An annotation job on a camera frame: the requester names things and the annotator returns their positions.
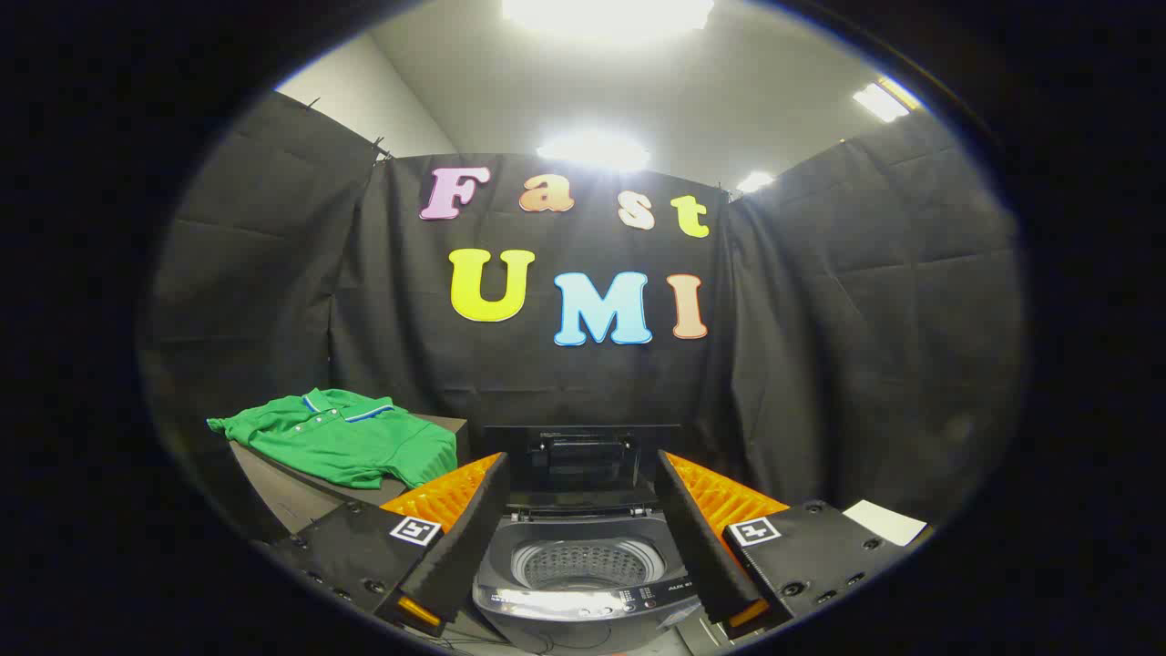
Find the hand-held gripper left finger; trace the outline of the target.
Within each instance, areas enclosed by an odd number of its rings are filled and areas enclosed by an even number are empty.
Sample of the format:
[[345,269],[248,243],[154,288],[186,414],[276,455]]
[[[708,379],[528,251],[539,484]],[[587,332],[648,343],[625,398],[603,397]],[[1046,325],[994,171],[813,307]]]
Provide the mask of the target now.
[[363,614],[437,639],[468,601],[510,494],[508,454],[485,456],[380,506],[342,503],[265,556]]

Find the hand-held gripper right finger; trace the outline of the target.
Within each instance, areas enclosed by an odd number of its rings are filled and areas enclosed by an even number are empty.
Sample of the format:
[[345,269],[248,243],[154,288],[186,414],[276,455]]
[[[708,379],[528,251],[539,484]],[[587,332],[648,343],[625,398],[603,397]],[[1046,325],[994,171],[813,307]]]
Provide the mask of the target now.
[[709,621],[728,639],[833,607],[894,569],[912,539],[824,501],[784,505],[659,451],[655,494]]

